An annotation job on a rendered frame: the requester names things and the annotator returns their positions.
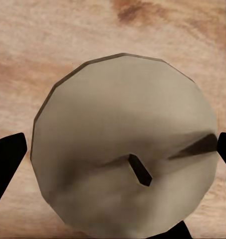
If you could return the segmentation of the pillar candle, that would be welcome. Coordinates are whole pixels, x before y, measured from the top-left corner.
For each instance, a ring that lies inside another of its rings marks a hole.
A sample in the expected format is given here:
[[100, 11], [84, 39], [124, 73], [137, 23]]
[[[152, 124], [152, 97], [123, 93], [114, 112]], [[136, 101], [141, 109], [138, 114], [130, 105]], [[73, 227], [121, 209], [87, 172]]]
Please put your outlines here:
[[42, 197], [96, 239], [149, 239], [191, 215], [214, 182], [216, 114], [162, 59], [119, 53], [54, 84], [33, 121]]

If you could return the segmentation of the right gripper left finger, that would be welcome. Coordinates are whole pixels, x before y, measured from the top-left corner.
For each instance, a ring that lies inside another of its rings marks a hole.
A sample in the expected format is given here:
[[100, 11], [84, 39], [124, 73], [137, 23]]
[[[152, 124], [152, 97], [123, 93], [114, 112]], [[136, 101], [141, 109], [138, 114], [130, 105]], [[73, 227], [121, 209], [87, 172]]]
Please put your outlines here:
[[27, 153], [24, 133], [0, 139], [0, 199]]

